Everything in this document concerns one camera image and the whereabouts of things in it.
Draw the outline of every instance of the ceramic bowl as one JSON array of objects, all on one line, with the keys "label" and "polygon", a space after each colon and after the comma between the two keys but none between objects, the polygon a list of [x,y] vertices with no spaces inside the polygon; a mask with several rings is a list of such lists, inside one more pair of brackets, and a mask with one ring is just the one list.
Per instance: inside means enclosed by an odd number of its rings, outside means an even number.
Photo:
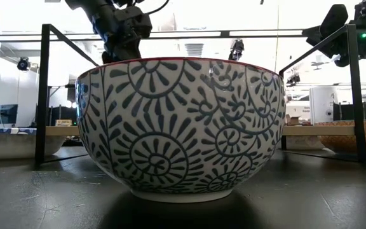
[{"label": "ceramic bowl", "polygon": [[240,62],[118,62],[82,74],[76,93],[91,158],[160,202],[229,195],[269,160],[285,123],[281,78]]},{"label": "ceramic bowl", "polygon": [[[354,126],[354,120],[317,123],[319,126]],[[364,120],[366,140],[366,120]],[[336,153],[356,153],[355,136],[319,136],[322,144]]]}]

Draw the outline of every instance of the ceiling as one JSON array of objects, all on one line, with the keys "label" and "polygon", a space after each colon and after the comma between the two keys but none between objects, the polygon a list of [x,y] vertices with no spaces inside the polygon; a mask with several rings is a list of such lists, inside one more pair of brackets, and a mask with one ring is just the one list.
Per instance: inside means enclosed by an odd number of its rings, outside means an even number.
[{"label": "ceiling", "polygon": [[[165,28],[182,31],[190,28],[206,30],[236,30],[236,29],[300,29],[320,24],[331,5],[345,4],[350,19],[353,16],[354,5],[359,0],[265,0],[263,5],[259,0],[231,0],[223,4],[214,0],[171,0],[170,4],[151,17],[153,31]],[[164,0],[146,0],[139,6],[142,11],[151,11],[164,3]],[[60,3],[45,3],[44,0],[0,0],[0,34],[40,33],[41,24],[50,23],[63,33],[91,33],[91,24],[82,10],[70,10],[64,1]],[[242,62],[279,71],[289,62],[302,55],[311,47],[304,38],[254,38],[244,39],[245,51]],[[230,39],[170,39],[141,41],[140,50],[143,57],[170,57],[196,55],[226,59],[231,46]],[[103,51],[101,41],[84,42],[89,47],[89,55],[101,63],[100,54]],[[0,43],[0,49],[10,57],[29,56],[31,62],[39,62],[40,43]],[[64,43],[52,43],[51,52],[61,55],[74,53]],[[69,65],[80,67],[79,59],[72,55]],[[314,62],[324,63],[318,67]],[[339,68],[332,60],[314,53],[296,66],[301,81],[307,86],[294,87],[292,91],[306,93],[309,84],[313,83],[348,83],[349,68]],[[360,61],[362,82],[366,82],[366,60]]]}]

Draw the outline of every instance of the blue patterned bowl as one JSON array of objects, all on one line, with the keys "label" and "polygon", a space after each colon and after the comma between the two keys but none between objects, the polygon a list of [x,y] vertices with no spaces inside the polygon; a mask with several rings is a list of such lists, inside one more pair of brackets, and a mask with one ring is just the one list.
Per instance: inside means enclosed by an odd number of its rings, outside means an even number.
[{"label": "blue patterned bowl", "polygon": [[82,74],[76,93],[91,158],[160,202],[229,195],[270,159],[285,123],[281,78],[240,62],[119,62]]}]

